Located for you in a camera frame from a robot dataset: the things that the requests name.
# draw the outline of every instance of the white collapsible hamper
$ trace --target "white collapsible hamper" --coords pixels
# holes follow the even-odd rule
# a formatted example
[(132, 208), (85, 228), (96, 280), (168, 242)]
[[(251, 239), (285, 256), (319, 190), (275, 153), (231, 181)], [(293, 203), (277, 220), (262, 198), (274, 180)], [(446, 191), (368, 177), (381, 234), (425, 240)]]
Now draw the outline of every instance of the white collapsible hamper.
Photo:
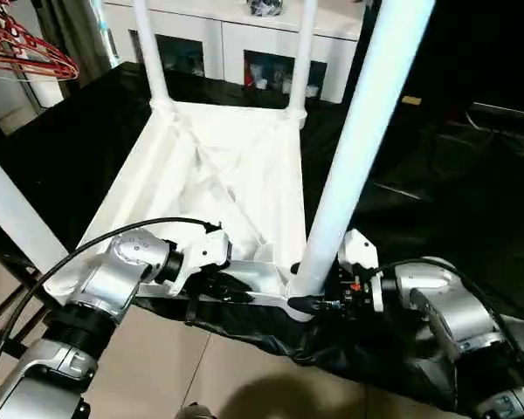
[[(122, 225), (160, 216), (221, 223), (233, 244), (234, 268), (255, 271), (253, 304), (290, 309), (292, 296), (319, 294), (369, 175), (434, 0), (383, 0), (308, 243), (305, 236), (300, 129), (318, 0), (306, 0), (293, 85), (286, 109), (173, 101), (151, 29), (146, 0), (134, 1), (152, 114), (81, 243)], [(66, 250), (0, 168), (0, 225), (40, 271)], [(181, 247), (199, 226), (148, 227)], [(108, 243), (87, 253), (104, 251)], [(63, 301), (85, 258), (51, 278)], [(291, 265), (301, 261), (298, 275)]]

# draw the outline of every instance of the white cabinet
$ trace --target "white cabinet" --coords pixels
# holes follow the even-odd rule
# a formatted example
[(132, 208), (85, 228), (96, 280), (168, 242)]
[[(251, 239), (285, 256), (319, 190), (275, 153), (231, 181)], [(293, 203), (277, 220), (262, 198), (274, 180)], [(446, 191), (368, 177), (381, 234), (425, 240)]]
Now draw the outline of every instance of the white cabinet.
[[(105, 4), (105, 13), (121, 61), (141, 61), (132, 8)], [(224, 78), (220, 21), (162, 11), (150, 13), (165, 68), (202, 73), (210, 79)]]
[[(132, 2), (110, 1), (113, 3), (106, 3), (104, 10), (121, 61), (141, 61)], [(149, 2), (165, 68), (243, 85), (245, 65), (248, 71), (255, 64), (264, 69), (268, 88), (282, 90), (275, 78), (293, 72), (299, 37), (299, 27), (293, 23), (300, 21), (302, 1), (289, 0), (285, 14), (270, 19), (250, 16), (237, 0), (229, 4), (217, 0), (218, 7), (212, 1), (216, 0)], [(338, 103), (355, 55), (364, 6), (351, 0), (334, 1), (323, 0), (326, 7), (319, 10), (309, 85), (318, 87), (321, 99)], [(339, 31), (338, 25), (347, 29)]]
[[(280, 72), (284, 71), (285, 67), (285, 73), (293, 73), (293, 58), (297, 52), (299, 38), (297, 32), (244, 24), (223, 25), (225, 80), (244, 84), (245, 61), (249, 65), (271, 67), (265, 69), (265, 78), (269, 86), (273, 83), (272, 75), (276, 72), (273, 67), (276, 65), (281, 67)], [(321, 99), (341, 102), (356, 45), (355, 41), (314, 36), (309, 85), (319, 87)]]

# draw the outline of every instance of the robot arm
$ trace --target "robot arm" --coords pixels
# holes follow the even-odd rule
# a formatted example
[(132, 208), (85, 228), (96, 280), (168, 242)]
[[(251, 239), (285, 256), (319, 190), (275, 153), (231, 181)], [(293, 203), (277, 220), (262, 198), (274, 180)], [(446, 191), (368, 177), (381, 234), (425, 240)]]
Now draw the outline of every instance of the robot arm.
[(225, 268), (230, 254), (222, 230), (182, 252), (146, 230), (115, 237), (0, 387), (0, 419), (88, 418), (81, 395), (140, 286), (156, 282), (177, 295), (191, 275)]
[(347, 319), (380, 313), (387, 301), (418, 311), (454, 366), (459, 408), (482, 419), (524, 417), (524, 353), (517, 353), (513, 338), (455, 270), (447, 269), (453, 266), (415, 259), (369, 278), (366, 273), (378, 267), (376, 248), (357, 230), (345, 236), (338, 260), (348, 280), (336, 299), (289, 299), (289, 305), (310, 314), (339, 311)]

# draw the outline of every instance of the white frame tube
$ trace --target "white frame tube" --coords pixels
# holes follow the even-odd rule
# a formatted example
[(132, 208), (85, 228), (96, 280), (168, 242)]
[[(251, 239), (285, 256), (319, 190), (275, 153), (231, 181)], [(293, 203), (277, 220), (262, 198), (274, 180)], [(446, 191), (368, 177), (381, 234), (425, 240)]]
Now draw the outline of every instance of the white frame tube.
[(138, 25), (141, 55), (148, 74), (152, 107), (161, 106), (170, 111), (175, 111), (175, 102), (169, 97), (167, 90), (159, 47), (149, 17), (147, 0), (134, 0), (134, 14)]
[(0, 227), (41, 272), (68, 254), (1, 167)]
[(313, 50), (314, 23), (318, 11), (318, 0), (305, 0), (303, 16), (300, 22), (297, 57), (293, 67), (293, 80), (287, 111), (303, 120), (307, 116), (305, 98), (307, 96), (308, 74), (311, 68)]
[(322, 292), (434, 4), (383, 0), (290, 297)]

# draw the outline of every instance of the black plastic sheet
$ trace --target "black plastic sheet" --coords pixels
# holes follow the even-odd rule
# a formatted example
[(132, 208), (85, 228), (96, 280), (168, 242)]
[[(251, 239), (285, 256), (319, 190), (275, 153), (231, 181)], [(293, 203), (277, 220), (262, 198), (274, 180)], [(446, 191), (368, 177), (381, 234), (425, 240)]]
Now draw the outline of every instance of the black plastic sheet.
[[(286, 105), (279, 93), (174, 72), (167, 78), (176, 100)], [(83, 236), (138, 138), (148, 100), (145, 72), (126, 63), (0, 143), (0, 164), (67, 249)], [(307, 108), (301, 154), (308, 231), (347, 111), (310, 100)], [(400, 106), (351, 226), (376, 245), (382, 262), (440, 256), (524, 307), (524, 138), (433, 124), (419, 108)], [(6, 254), (24, 259), (0, 231), (0, 255)], [(495, 302), (503, 313), (517, 314)], [(179, 320), (188, 308), (181, 300), (136, 304)], [(411, 313), (301, 324), (279, 308), (200, 303), (190, 323), (302, 365), (456, 409), (452, 369)], [(524, 340), (524, 325), (513, 327)]]

